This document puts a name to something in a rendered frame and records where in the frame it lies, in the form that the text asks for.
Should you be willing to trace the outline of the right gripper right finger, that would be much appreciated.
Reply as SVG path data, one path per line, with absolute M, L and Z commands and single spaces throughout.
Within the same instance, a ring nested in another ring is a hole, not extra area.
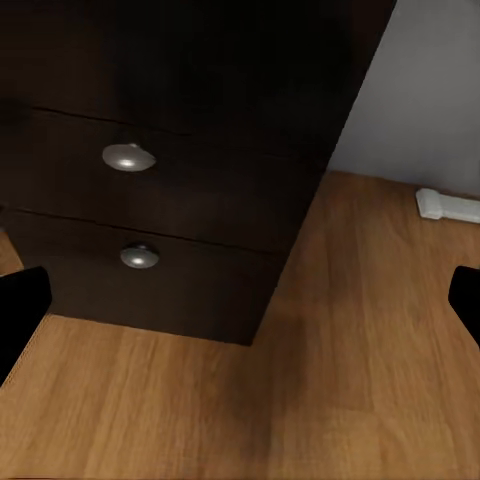
M 448 300 L 480 346 L 480 270 L 458 266 L 450 284 Z

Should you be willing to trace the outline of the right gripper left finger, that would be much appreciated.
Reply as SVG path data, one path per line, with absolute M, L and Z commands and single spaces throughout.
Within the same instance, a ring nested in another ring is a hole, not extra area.
M 50 312 L 52 295 L 44 267 L 31 267 L 0 277 L 0 385 L 42 318 Z

